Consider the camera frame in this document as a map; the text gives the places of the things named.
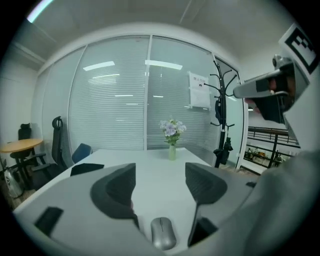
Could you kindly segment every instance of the coat rack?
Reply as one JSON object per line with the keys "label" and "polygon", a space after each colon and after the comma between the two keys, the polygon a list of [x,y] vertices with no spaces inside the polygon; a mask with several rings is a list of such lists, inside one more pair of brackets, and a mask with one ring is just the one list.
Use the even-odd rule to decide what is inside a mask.
{"label": "coat rack", "polygon": [[225,145],[225,136],[226,136],[226,127],[229,130],[229,127],[234,126],[234,124],[231,125],[227,125],[227,103],[226,103],[226,96],[230,97],[233,96],[233,94],[228,95],[226,93],[228,86],[231,84],[231,82],[237,77],[237,75],[235,74],[233,76],[233,78],[230,80],[230,82],[228,82],[228,84],[225,86],[225,75],[229,72],[232,71],[232,69],[228,70],[227,72],[225,72],[224,74],[221,73],[221,69],[220,69],[220,65],[216,63],[216,61],[213,61],[216,69],[218,70],[218,74],[210,74],[210,76],[216,76],[219,79],[219,85],[220,85],[220,89],[204,83],[204,85],[215,88],[218,92],[219,92],[219,96],[215,96],[215,98],[218,98],[216,103],[215,103],[215,117],[218,119],[219,124],[215,124],[213,122],[210,122],[211,125],[214,126],[221,126],[221,132],[220,132],[220,141],[219,141],[219,148],[216,149],[215,151],[213,151],[213,153],[216,155],[216,161],[215,161],[215,165],[214,167],[219,168],[219,165],[221,163],[225,163],[228,159],[229,156],[229,151],[232,150],[231,144],[230,144],[230,138],[229,138],[229,144]]}

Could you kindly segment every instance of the round table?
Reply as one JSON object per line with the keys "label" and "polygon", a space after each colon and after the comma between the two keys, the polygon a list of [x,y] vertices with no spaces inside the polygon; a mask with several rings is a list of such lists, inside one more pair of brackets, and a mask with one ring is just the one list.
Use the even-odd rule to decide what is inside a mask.
{"label": "round table", "polygon": [[1,153],[13,153],[32,149],[43,142],[41,138],[27,138],[10,142],[0,148]]}
{"label": "round table", "polygon": [[[27,138],[27,139],[21,139],[21,140],[17,140],[17,141],[13,141],[10,143],[7,143],[5,145],[2,145],[2,147],[0,148],[0,152],[1,153],[13,153],[13,152],[19,152],[19,151],[24,151],[24,150],[28,150],[28,149],[32,149],[35,146],[41,144],[43,142],[43,139],[41,138]],[[24,182],[25,188],[28,190],[30,189],[30,184],[28,182],[28,172],[27,169],[24,167],[24,171],[23,171],[23,167],[18,165],[18,170],[20,172],[20,175],[22,177],[22,180]]]}

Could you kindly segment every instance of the green vase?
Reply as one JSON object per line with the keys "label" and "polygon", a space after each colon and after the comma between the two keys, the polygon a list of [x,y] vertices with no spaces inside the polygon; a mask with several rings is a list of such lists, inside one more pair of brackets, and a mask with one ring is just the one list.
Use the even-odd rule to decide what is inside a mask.
{"label": "green vase", "polygon": [[169,160],[171,160],[171,161],[176,160],[176,146],[175,145],[169,146]]}

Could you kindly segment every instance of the railing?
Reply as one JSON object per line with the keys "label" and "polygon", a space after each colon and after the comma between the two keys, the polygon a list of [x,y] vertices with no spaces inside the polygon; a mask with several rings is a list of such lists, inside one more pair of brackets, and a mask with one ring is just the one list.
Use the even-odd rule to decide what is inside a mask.
{"label": "railing", "polygon": [[[267,157],[265,154],[264,155],[261,154],[261,152],[260,153],[253,152],[252,150],[251,151],[246,150],[244,153],[245,160],[253,162],[265,168],[278,166],[280,163],[282,163],[283,159],[281,155],[287,156],[287,157],[294,157],[294,155],[290,155],[282,152],[276,152],[277,145],[283,145],[283,146],[298,148],[298,149],[300,148],[298,141],[294,138],[291,138],[289,136],[288,130],[285,130],[285,129],[249,126],[248,139],[273,144],[272,150],[268,148],[263,148],[260,146],[247,144],[248,147],[271,152],[271,157]],[[269,163],[268,165],[264,165],[262,163],[254,161],[254,158],[262,159],[262,163],[263,163],[263,160],[269,160]]]}

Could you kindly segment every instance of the silver mouse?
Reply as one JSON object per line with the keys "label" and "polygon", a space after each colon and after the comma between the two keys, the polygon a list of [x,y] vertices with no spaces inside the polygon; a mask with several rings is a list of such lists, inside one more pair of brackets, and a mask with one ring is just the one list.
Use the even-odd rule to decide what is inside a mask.
{"label": "silver mouse", "polygon": [[177,243],[171,221],[166,217],[151,221],[151,234],[153,245],[160,250],[169,250]]}

